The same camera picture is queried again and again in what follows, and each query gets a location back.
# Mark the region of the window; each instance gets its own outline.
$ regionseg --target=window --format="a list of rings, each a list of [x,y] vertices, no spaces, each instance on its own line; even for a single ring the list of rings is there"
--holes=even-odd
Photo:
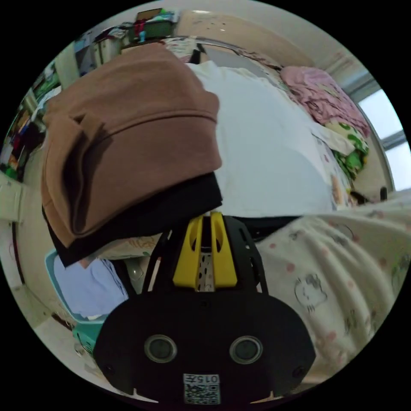
[[[385,152],[394,179],[395,190],[411,188],[411,150],[407,142]]]
[[[358,105],[368,117],[381,140],[402,131],[397,113],[383,90],[380,89],[366,97]]]
[[[385,150],[395,190],[411,188],[411,151],[401,122],[385,92],[374,80],[350,93]]]

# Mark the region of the cartoon print fabric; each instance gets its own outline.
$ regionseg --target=cartoon print fabric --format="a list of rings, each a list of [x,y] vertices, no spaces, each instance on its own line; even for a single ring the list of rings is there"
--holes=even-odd
[[[411,263],[411,194],[302,217],[257,244],[270,295],[303,319],[322,382],[371,340]]]
[[[365,142],[362,134],[349,124],[331,120],[325,124],[325,127],[342,135],[355,147],[355,150],[348,155],[333,150],[334,157],[343,172],[349,179],[355,180],[358,173],[367,163],[367,156],[369,153],[368,144]]]

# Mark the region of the black cloth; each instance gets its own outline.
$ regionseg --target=black cloth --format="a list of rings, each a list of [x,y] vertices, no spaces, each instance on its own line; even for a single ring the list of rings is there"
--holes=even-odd
[[[63,265],[68,267],[114,240],[159,234],[221,204],[217,179],[214,173],[209,173],[168,188],[128,208],[94,233],[76,239],[68,248],[54,234],[43,208],[42,212],[57,254]]]
[[[136,291],[131,284],[131,279],[127,271],[126,263],[123,260],[110,260],[110,262],[111,264],[113,264],[117,276],[120,279],[124,289],[126,290],[128,297],[131,298],[134,294],[136,294]]]

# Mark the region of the green patterned cloth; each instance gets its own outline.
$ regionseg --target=green patterned cloth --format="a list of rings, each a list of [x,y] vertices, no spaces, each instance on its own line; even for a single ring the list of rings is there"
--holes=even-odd
[[[367,163],[369,148],[364,137],[355,127],[335,120],[327,123],[325,127],[342,135],[355,147],[355,150],[349,155],[344,155],[337,151],[333,151],[338,165],[342,168],[347,177],[351,180],[355,180],[358,173]]]

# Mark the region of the white fabric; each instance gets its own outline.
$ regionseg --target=white fabric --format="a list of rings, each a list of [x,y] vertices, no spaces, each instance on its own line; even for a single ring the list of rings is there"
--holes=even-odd
[[[331,211],[329,176],[298,106],[248,70],[188,66],[220,100],[218,211],[257,218]]]
[[[304,321],[320,383],[350,362],[391,310],[411,262],[411,195],[304,216],[257,244],[268,292]]]
[[[330,147],[330,149],[338,151],[344,155],[349,155],[355,150],[355,147],[351,141],[343,137],[341,134],[338,134],[335,131],[330,130],[329,128],[324,127],[314,121],[308,123],[308,126],[310,127],[311,133],[323,141],[328,147]]]

